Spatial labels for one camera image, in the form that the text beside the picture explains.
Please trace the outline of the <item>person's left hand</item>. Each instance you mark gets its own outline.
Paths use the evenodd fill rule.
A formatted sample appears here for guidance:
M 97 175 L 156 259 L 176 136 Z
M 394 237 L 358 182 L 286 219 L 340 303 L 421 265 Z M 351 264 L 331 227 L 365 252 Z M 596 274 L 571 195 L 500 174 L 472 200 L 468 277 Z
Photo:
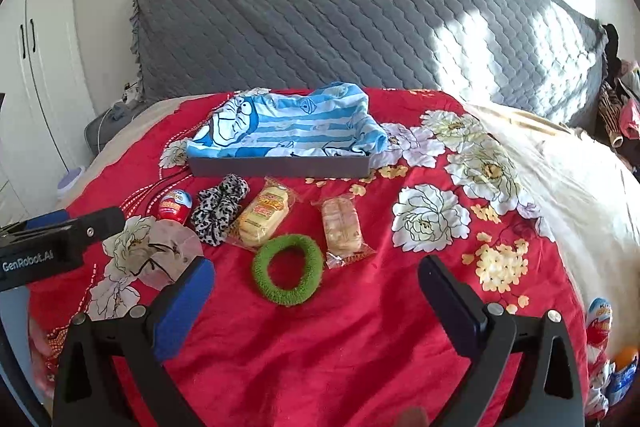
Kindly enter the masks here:
M 46 362 L 52 357 L 47 336 L 39 324 L 31 317 L 28 322 L 30 357 L 32 373 L 38 389 L 48 398 L 54 396 L 54 382 L 50 380 Z

